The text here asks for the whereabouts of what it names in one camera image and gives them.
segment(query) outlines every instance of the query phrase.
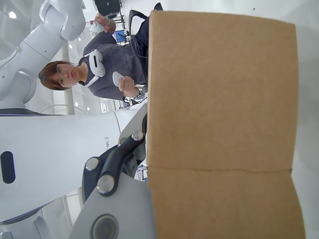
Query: dark clothing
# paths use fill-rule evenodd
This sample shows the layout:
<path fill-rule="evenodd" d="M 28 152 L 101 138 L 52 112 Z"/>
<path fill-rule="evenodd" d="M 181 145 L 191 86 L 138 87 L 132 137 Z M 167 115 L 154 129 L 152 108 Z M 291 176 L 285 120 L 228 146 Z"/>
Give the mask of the dark clothing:
<path fill-rule="evenodd" d="M 100 77 L 88 88 L 97 97 L 123 100 L 123 92 L 113 83 L 113 72 L 117 71 L 123 76 L 130 76 L 135 84 L 147 83 L 148 74 L 148 41 L 149 17 L 141 24 L 138 33 L 133 36 L 129 44 L 120 46 L 110 33 L 101 32 L 94 37 L 84 48 L 83 55 L 97 49 L 102 55 L 102 64 L 106 74 Z M 94 77 L 89 65 L 89 57 L 82 58 L 79 62 L 86 63 L 89 69 L 85 84 Z"/>

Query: white vr headset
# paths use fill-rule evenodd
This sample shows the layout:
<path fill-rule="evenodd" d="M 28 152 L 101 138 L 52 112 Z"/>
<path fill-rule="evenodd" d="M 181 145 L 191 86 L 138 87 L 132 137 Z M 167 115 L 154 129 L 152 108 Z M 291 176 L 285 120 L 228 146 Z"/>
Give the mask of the white vr headset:
<path fill-rule="evenodd" d="M 89 87 L 100 77 L 105 75 L 105 68 L 102 64 L 103 55 L 97 49 L 95 49 L 94 51 L 85 55 L 84 57 L 89 57 L 90 69 L 94 75 L 90 82 L 86 84 L 86 86 Z"/>

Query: camera lens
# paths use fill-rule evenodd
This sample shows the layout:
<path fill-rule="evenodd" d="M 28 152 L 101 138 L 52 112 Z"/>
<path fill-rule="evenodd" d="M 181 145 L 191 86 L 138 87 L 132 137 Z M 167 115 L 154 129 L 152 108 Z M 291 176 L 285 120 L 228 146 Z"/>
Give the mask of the camera lens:
<path fill-rule="evenodd" d="M 118 228 L 118 222 L 114 216 L 110 214 L 102 215 L 93 225 L 93 239 L 116 239 Z"/>

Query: black oval slot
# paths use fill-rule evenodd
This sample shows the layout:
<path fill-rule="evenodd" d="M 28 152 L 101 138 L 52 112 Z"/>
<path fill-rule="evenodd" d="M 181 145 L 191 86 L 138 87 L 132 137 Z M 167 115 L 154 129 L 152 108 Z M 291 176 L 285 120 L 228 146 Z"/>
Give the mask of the black oval slot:
<path fill-rule="evenodd" d="M 93 59 L 94 59 L 94 65 L 95 65 L 95 67 L 98 67 L 98 64 L 97 64 L 97 62 L 96 62 L 96 57 L 93 56 Z"/>
<path fill-rule="evenodd" d="M 16 172 L 14 170 L 13 154 L 5 151 L 0 156 L 2 179 L 4 183 L 13 183 L 16 179 Z"/>

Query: woman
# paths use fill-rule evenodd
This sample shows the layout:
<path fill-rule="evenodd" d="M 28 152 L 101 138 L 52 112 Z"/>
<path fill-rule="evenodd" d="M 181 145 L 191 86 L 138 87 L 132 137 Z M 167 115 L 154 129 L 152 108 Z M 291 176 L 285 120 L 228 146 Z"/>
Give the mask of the woman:
<path fill-rule="evenodd" d="M 160 3 L 154 9 L 163 10 Z M 95 96 L 101 98 L 123 100 L 125 97 L 136 97 L 139 89 L 135 85 L 147 83 L 149 17 L 125 46 L 116 44 L 112 36 L 116 29 L 113 20 L 108 24 L 105 17 L 98 13 L 95 21 L 104 26 L 104 32 L 99 33 L 87 44 L 83 55 L 95 49 L 101 52 L 106 74 L 88 88 Z M 120 78 L 119 87 L 113 83 L 114 71 L 124 76 L 124 81 Z M 39 73 L 42 85 L 53 90 L 66 90 L 77 83 L 86 85 L 93 77 L 89 57 L 80 59 L 77 66 L 66 61 L 51 62 Z"/>

